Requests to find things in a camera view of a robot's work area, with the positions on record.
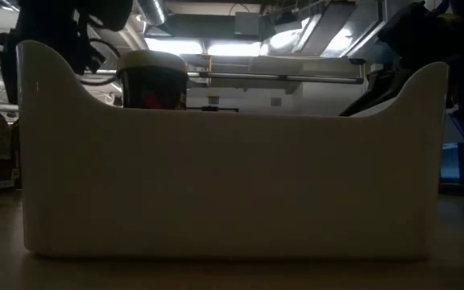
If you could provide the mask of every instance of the ceiling light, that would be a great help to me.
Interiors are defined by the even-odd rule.
[[[223,43],[212,45],[208,52],[211,56],[259,56],[261,43]]]
[[[362,48],[365,44],[367,44],[368,41],[373,39],[375,35],[386,25],[385,21],[382,21],[377,25],[377,27],[374,28],[373,31],[370,32],[362,41],[357,43],[349,52],[346,53],[348,57],[352,57],[360,48]]]
[[[1,2],[5,3],[5,5],[10,7],[15,12],[20,12],[19,8],[17,8],[16,6],[13,6],[10,2],[8,2],[8,0],[1,0]]]
[[[267,56],[268,53],[269,53],[269,47],[267,46],[267,44],[263,44],[263,46],[261,46],[261,50],[259,51],[259,54],[261,56]]]
[[[180,54],[201,54],[203,48],[196,40],[174,40],[174,39],[151,39],[145,38],[150,50],[157,52],[169,52],[175,55]]]
[[[301,29],[294,29],[277,33],[270,39],[270,45],[275,49],[279,49],[292,44],[298,39],[298,35],[300,35],[301,31]]]
[[[302,24],[291,11],[284,12],[276,21],[273,27],[276,32],[284,32],[301,29]]]

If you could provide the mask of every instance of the jar lid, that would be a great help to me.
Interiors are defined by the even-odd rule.
[[[181,73],[187,73],[187,64],[179,56],[167,52],[138,50],[128,52],[119,59],[118,74],[127,68],[140,68],[144,66],[170,68]]]

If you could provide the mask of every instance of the ceiling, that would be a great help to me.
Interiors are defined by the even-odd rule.
[[[234,15],[236,12],[250,11],[251,13],[266,15],[275,13],[276,5],[284,1],[265,0],[167,0],[166,6],[173,15]],[[356,2],[357,8],[349,17],[345,27],[352,31],[356,37],[360,37],[375,18],[376,0],[361,0]],[[8,32],[15,26],[18,18],[16,1],[0,0],[0,33]],[[104,39],[113,44],[123,55],[132,50],[145,48],[143,38],[144,25],[138,18],[139,11],[134,7],[127,21],[125,29],[114,32],[99,29],[89,29],[89,36]],[[94,44],[107,59],[101,69],[112,70],[117,66],[117,58],[104,45]],[[294,55],[281,53],[278,57],[251,57],[251,56],[195,56],[181,55],[189,64],[190,70],[206,71],[212,68],[213,72],[231,73],[278,73],[291,75],[319,75],[332,77],[359,77],[358,66],[352,65],[347,59],[323,59],[313,57],[294,57]],[[102,79],[108,76],[91,75],[88,79]],[[7,102],[4,93],[4,85],[0,75],[0,105]],[[227,88],[269,88],[285,89],[286,93],[292,93],[296,88],[294,83],[287,81],[252,81],[252,80],[227,80],[227,79],[194,79],[195,87],[227,87]],[[109,101],[109,94],[119,94],[118,89],[112,85],[102,87],[87,87],[91,94],[102,100]]]

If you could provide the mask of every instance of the ductwork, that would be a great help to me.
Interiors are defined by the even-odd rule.
[[[345,26],[357,7],[357,2],[335,1],[314,15],[293,49],[294,52],[320,56],[338,32]]]
[[[168,8],[164,0],[135,0],[135,3],[148,25],[159,26],[168,19]]]

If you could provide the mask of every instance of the red object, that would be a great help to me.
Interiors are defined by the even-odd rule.
[[[147,109],[163,109],[155,93],[149,93],[146,97],[143,97],[143,104]]]

